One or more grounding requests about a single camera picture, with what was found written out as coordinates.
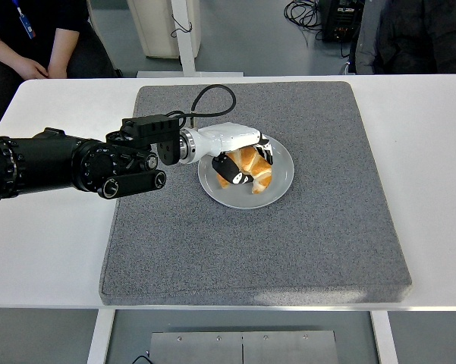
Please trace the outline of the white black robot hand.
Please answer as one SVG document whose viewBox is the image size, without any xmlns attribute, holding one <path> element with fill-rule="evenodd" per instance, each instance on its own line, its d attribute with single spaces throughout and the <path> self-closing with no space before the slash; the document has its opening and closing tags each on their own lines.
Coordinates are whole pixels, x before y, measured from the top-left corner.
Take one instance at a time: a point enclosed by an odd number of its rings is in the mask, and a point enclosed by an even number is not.
<svg viewBox="0 0 456 364">
<path fill-rule="evenodd" d="M 200 128 L 185 128 L 181 131 L 181 162 L 198 162 L 203 156 L 213 157 L 213 168 L 230 184 L 245 184 L 255 178 L 252 166 L 246 163 L 240 167 L 228 156 L 245 147 L 252 147 L 256 154 L 273 164 L 272 146 L 269 139 L 256 129 L 227 122 Z"/>
</svg>

